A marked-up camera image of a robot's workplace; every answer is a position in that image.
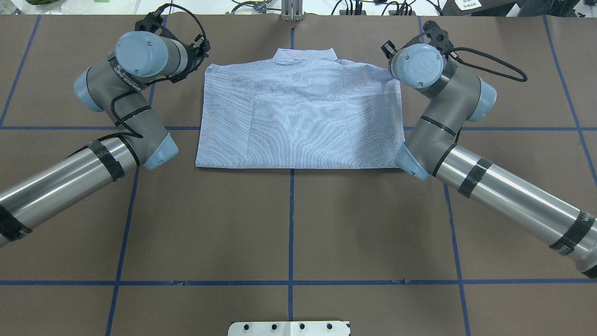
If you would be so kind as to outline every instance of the blue joint cap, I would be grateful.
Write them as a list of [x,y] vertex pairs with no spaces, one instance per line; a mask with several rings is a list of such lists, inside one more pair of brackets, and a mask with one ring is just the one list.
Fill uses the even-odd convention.
[[76,97],[80,102],[85,104],[88,109],[95,112],[101,112],[104,111],[104,109],[97,106],[97,104],[93,101],[93,98],[91,98],[91,94],[89,93],[89,88],[87,87],[87,73],[89,72],[89,69],[91,68],[87,68],[87,70],[80,74],[80,76],[75,80],[73,89],[75,91]]
[[412,88],[430,87],[444,71],[439,51],[429,44],[417,43],[402,49],[390,65],[392,75]]
[[481,77],[477,77],[481,81],[481,94],[479,95],[479,102],[473,114],[467,119],[468,121],[479,121],[485,117],[487,112],[493,107],[497,99],[497,91],[493,86],[485,83]]
[[398,168],[413,175],[419,180],[425,180],[429,177],[429,173],[427,173],[425,168],[423,168],[417,159],[414,158],[413,154],[410,152],[410,150],[408,150],[405,143],[403,143],[398,150],[398,153],[394,158],[394,162]]
[[161,166],[164,162],[175,157],[179,153],[179,148],[170,136],[170,133],[166,135],[162,143],[159,144],[158,148],[143,164],[148,170],[156,169]]
[[120,36],[115,54],[118,64],[137,77],[155,76],[168,63],[166,42],[150,32],[128,32]]

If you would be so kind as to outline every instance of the silver tube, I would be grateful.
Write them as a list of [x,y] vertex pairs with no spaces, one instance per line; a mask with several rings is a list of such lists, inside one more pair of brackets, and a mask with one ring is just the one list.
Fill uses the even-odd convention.
[[[118,138],[101,142],[125,172],[136,162]],[[0,193],[0,204],[19,222],[35,228],[69,206],[113,182],[107,168],[88,148]],[[0,239],[0,247],[8,240]]]
[[[454,147],[436,177],[459,190],[480,156]],[[470,192],[470,198],[520,223],[547,245],[557,242],[573,226],[581,210],[535,185],[491,164]],[[584,272],[597,264],[597,229],[593,226],[568,257]]]

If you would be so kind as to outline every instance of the white floor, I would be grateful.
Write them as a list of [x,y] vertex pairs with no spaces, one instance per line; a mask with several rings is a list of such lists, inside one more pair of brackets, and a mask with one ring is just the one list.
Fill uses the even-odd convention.
[[[437,11],[427,0],[410,0],[413,10],[420,16],[436,16]],[[13,0],[17,7],[21,8],[24,14],[146,14],[155,10],[167,0],[110,0],[109,2],[94,2],[93,0],[61,0],[50,5],[29,5],[25,0]],[[446,0],[440,0],[443,7]],[[232,0],[174,0],[175,4],[184,6],[197,14],[224,14],[229,12],[236,4]],[[281,0],[273,0],[268,7],[280,8]],[[330,15],[336,0],[303,0],[303,11],[319,15]],[[363,10],[368,15],[380,15],[385,5],[376,5],[372,2],[364,2]],[[340,3],[335,11],[338,15],[340,10],[346,9],[344,1]],[[587,6],[581,0],[576,7],[578,13],[588,17],[597,17],[597,8]],[[237,14],[256,14],[248,7],[239,9]],[[509,16],[515,16],[516,10],[510,12]]]

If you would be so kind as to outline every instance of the green object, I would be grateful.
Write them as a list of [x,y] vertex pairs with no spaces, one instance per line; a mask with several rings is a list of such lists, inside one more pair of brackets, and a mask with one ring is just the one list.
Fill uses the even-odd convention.
[[57,1],[58,0],[27,0],[27,3],[31,5],[47,5]]

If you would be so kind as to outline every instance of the round blue cap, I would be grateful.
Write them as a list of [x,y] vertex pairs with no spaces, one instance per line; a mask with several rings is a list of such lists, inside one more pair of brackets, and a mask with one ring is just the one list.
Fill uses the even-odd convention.
[[485,117],[487,112],[493,107],[497,99],[497,91],[493,86],[485,83],[481,77],[477,77],[481,81],[481,93],[479,94],[479,102],[473,114],[467,119],[468,121],[479,121]]
[[118,39],[116,60],[129,74],[137,77],[157,75],[168,63],[168,47],[150,32],[128,32]]
[[392,75],[407,86],[425,88],[435,83],[444,71],[439,51],[429,44],[417,43],[402,49],[392,59]]
[[97,104],[93,101],[93,98],[91,98],[91,94],[89,93],[89,88],[87,87],[87,72],[89,72],[89,69],[85,70],[85,72],[80,74],[80,76],[75,80],[73,89],[75,91],[75,96],[80,102],[85,104],[88,109],[95,112],[101,112],[104,110],[97,106]]

